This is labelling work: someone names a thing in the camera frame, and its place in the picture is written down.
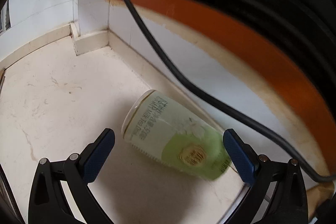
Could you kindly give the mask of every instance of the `green bottle label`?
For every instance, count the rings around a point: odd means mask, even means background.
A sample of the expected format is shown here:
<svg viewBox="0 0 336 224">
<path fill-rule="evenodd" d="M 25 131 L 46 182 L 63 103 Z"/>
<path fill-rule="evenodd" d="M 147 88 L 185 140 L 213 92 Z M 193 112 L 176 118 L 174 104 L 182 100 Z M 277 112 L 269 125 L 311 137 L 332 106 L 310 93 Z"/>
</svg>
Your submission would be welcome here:
<svg viewBox="0 0 336 224">
<path fill-rule="evenodd" d="M 231 163 L 222 134 L 158 91 L 140 103 L 124 139 L 157 161 L 210 180 Z"/>
</svg>

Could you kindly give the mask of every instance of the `blue gripper pad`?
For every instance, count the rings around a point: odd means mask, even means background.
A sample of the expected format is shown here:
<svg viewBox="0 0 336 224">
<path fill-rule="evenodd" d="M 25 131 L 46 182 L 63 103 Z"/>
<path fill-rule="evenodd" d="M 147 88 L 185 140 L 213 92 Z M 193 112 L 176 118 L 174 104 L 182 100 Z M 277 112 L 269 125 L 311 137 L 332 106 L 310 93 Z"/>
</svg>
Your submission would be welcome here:
<svg viewBox="0 0 336 224">
<path fill-rule="evenodd" d="M 114 144 L 115 134 L 112 129 L 106 128 L 97 140 L 81 153 L 85 161 L 82 162 L 82 179 L 86 184 L 95 181 Z"/>
<path fill-rule="evenodd" d="M 224 132 L 223 143 L 242 181 L 252 186 L 256 168 L 243 149 L 243 141 L 233 129 L 228 129 Z"/>
</svg>

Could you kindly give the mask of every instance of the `white floor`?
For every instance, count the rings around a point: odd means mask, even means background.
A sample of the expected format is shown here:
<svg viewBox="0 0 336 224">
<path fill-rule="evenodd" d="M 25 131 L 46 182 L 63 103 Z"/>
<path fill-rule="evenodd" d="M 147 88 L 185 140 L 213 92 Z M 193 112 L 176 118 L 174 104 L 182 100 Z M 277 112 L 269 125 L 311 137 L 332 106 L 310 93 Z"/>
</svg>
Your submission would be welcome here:
<svg viewBox="0 0 336 224">
<path fill-rule="evenodd" d="M 242 186 L 232 169 L 204 181 L 148 159 L 122 139 L 124 117 L 148 89 L 109 47 L 76 56 L 70 37 L 8 68 L 0 97 L 0 162 L 26 222 L 39 159 L 80 153 L 104 128 L 115 131 L 116 144 L 89 187 L 115 224 L 221 218 Z"/>
</svg>

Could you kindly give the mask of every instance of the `metal screw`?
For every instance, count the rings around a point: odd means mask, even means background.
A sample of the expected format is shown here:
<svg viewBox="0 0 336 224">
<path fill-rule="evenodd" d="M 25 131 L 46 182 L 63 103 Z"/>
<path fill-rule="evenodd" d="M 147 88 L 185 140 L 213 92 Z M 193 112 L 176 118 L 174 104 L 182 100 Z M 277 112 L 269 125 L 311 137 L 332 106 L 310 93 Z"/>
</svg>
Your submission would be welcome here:
<svg viewBox="0 0 336 224">
<path fill-rule="evenodd" d="M 47 162 L 47 159 L 46 158 L 42 158 L 42 159 L 40 159 L 40 164 L 45 164 Z"/>
<path fill-rule="evenodd" d="M 259 155 L 259 160 L 261 160 L 262 162 L 268 161 L 268 158 L 266 155 Z"/>
<path fill-rule="evenodd" d="M 77 153 L 73 153 L 70 155 L 70 159 L 71 160 L 77 160 L 78 159 L 78 154 Z"/>
<path fill-rule="evenodd" d="M 291 164 L 297 166 L 299 162 L 296 159 L 291 159 Z"/>
</svg>

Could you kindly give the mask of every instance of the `orange surface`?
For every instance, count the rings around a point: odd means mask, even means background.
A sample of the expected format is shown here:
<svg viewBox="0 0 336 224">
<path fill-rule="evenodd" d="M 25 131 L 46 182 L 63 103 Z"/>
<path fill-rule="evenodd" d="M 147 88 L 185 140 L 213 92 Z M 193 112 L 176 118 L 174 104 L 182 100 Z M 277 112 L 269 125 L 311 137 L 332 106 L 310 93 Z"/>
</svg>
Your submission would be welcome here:
<svg viewBox="0 0 336 224">
<path fill-rule="evenodd" d="M 301 117 L 336 173 L 336 124 L 323 98 L 287 55 L 234 18 L 192 0 L 131 0 L 223 45 L 260 73 Z"/>
</svg>

